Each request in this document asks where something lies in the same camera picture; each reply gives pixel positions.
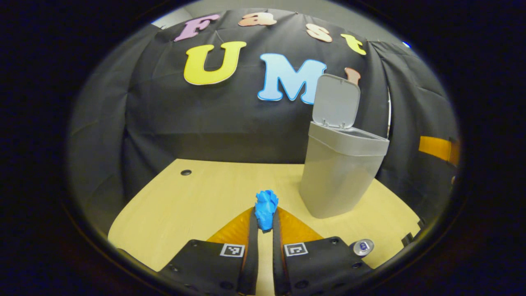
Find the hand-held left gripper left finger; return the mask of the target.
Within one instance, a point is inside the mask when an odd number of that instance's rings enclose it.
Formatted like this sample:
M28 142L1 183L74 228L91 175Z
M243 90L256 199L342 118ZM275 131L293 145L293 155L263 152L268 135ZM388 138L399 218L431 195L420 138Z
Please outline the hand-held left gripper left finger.
M208 240L189 240L159 274L200 296L254 296L258 277L258 223L254 208Z

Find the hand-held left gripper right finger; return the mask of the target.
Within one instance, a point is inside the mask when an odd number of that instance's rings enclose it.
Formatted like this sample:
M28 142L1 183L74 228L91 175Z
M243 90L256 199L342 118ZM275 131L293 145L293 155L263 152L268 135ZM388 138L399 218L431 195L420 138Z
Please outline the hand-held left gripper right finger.
M276 296L339 296L349 293L373 269L363 260L374 250L370 239L347 244L324 238L278 208L273 221L272 271Z

